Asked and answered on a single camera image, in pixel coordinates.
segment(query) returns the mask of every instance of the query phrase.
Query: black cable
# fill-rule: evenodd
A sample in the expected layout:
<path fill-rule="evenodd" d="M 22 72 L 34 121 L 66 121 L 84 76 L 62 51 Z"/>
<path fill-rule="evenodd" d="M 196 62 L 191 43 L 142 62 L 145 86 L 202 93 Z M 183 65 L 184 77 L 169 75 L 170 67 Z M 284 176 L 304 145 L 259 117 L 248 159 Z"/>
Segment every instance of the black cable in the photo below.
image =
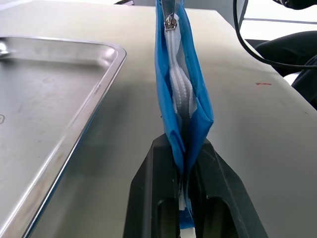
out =
<path fill-rule="evenodd" d="M 262 57 L 258 56 L 256 53 L 254 53 L 244 42 L 240 30 L 239 30 L 239 23 L 238 23 L 238 13 L 237 13 L 237 0 L 233 0 L 233 21 L 234 21 L 234 28 L 236 30 L 236 34 L 238 37 L 238 40 L 242 47 L 254 58 L 256 58 L 258 61 L 261 61 L 262 63 L 266 63 L 269 65 L 272 65 L 274 67 L 281 67 L 281 68 L 290 68 L 290 69 L 317 69 L 317 65 L 295 65 L 295 64 L 286 64 L 286 63 L 278 63 L 275 61 L 271 61 L 268 59 L 263 59 Z"/>

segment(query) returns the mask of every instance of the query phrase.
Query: stainless steel tray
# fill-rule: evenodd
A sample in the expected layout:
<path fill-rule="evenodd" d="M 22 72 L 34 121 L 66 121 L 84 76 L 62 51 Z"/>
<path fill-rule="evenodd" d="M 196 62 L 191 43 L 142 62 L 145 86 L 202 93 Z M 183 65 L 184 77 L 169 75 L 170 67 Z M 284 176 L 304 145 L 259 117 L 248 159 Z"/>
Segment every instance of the stainless steel tray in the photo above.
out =
<path fill-rule="evenodd" d="M 1 238 L 30 229 L 125 58 L 111 44 L 0 37 Z"/>

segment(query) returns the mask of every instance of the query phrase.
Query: blue pouch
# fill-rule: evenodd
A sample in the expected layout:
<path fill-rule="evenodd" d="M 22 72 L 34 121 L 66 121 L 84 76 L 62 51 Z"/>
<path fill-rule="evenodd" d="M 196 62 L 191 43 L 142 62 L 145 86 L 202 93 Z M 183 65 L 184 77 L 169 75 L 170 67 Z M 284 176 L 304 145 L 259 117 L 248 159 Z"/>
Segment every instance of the blue pouch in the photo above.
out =
<path fill-rule="evenodd" d="M 188 176 L 213 123 L 213 112 L 196 55 L 188 16 L 177 6 L 177 28 L 165 31 L 163 10 L 156 0 L 155 69 L 158 102 L 164 130 L 175 163 L 182 176 L 181 194 L 185 210 L 179 214 L 180 228 L 193 227 L 188 198 Z"/>

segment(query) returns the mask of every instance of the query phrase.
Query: red mark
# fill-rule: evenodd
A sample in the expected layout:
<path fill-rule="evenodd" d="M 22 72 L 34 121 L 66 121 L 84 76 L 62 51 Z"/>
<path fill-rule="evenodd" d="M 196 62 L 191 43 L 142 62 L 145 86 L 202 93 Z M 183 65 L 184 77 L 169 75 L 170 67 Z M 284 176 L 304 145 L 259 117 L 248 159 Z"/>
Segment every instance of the red mark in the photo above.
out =
<path fill-rule="evenodd" d="M 256 83 L 257 85 L 272 85 L 270 83 Z"/>

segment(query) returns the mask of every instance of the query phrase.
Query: gray table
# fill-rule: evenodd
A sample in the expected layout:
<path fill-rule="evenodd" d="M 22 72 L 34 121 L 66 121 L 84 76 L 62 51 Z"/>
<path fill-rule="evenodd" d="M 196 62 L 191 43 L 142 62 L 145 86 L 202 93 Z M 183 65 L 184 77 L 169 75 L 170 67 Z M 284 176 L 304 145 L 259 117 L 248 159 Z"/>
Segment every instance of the gray table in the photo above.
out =
<path fill-rule="evenodd" d="M 114 42 L 128 54 L 33 238 L 121 237 L 130 182 L 163 133 L 155 9 L 97 2 L 35 1 L 0 12 L 0 34 Z M 242 179 L 270 238 L 314 237 L 317 112 L 249 56 L 217 12 L 188 15 L 215 113 L 208 139 Z"/>

